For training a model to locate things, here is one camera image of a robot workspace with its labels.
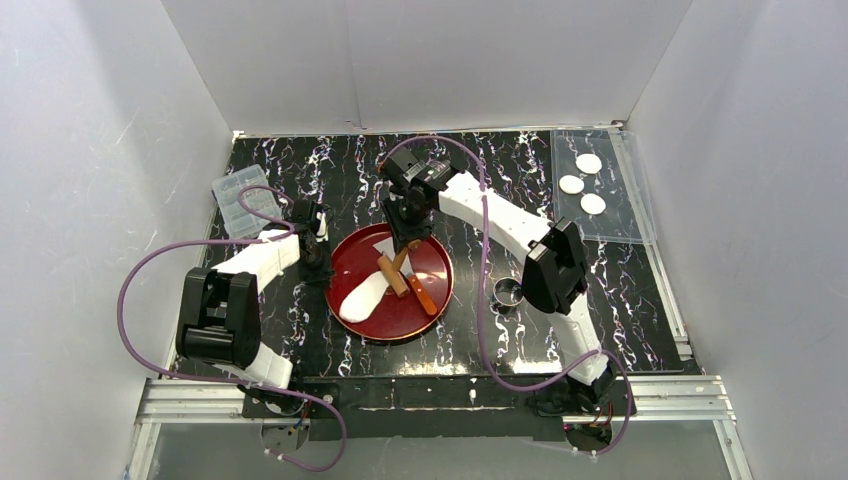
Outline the white dough lump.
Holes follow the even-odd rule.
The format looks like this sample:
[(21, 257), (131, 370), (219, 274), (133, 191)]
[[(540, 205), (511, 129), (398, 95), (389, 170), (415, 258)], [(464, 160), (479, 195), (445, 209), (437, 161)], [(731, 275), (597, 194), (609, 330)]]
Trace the white dough lump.
[(340, 318), (353, 324), (367, 320), (390, 289), (384, 274), (375, 271), (344, 298), (339, 307)]

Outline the red round lacquer plate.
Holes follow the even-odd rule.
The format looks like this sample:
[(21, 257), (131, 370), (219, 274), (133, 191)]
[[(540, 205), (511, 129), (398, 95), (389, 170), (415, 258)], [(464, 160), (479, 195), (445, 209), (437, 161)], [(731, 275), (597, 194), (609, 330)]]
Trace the red round lacquer plate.
[[(430, 237), (414, 250), (396, 253), (387, 224), (366, 226), (348, 235), (332, 253), (335, 276), (325, 290), (331, 313), (348, 330), (375, 341), (398, 341), (427, 330), (445, 313), (454, 286), (447, 249)], [(361, 323), (339, 316), (344, 298), (380, 270), (390, 290), (372, 315)]]

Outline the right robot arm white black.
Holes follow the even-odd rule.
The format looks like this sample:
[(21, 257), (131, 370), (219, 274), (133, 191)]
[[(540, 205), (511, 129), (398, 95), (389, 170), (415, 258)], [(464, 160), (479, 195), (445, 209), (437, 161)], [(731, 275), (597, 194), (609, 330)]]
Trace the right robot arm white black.
[(381, 207), (396, 249), (432, 234), (432, 214), (440, 212), (479, 230), (482, 249), (495, 242), (520, 263), (524, 299), (554, 328), (565, 371), (538, 384), (546, 389), (565, 380), (572, 396), (591, 408), (608, 394), (614, 373), (588, 313), (589, 265), (580, 228), (552, 222), (495, 193), (486, 184), (485, 163), (470, 155), (476, 173), (451, 160), (422, 160), (397, 146), (378, 167), (390, 184)]

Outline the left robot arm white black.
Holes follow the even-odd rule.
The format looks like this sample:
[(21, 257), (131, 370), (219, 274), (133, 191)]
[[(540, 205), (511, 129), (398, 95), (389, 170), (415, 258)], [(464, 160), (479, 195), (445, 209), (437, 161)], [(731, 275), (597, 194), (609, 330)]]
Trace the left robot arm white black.
[(287, 219), (293, 233), (284, 239), (269, 226), (236, 256), (212, 268), (194, 268), (184, 281), (177, 354), (205, 362), (252, 384), (281, 389), (289, 386), (293, 363), (262, 339), (259, 295), (283, 272), (295, 266), (299, 281), (326, 288), (334, 270), (327, 208), (297, 200)]

